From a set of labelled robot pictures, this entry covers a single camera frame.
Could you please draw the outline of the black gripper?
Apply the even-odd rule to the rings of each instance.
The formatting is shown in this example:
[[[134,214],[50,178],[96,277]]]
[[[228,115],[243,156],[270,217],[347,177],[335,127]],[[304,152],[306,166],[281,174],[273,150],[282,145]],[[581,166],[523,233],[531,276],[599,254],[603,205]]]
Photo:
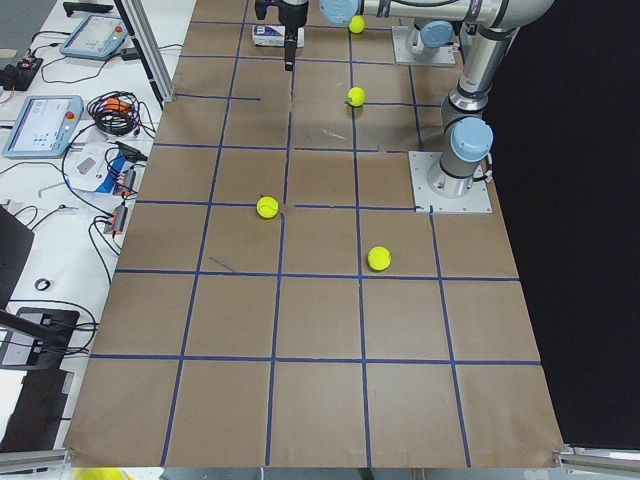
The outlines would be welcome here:
[[[258,20],[264,20],[267,9],[278,9],[278,20],[285,26],[284,32],[284,66],[286,71],[293,71],[298,48],[298,29],[307,22],[309,2],[307,0],[255,0],[254,10]]]

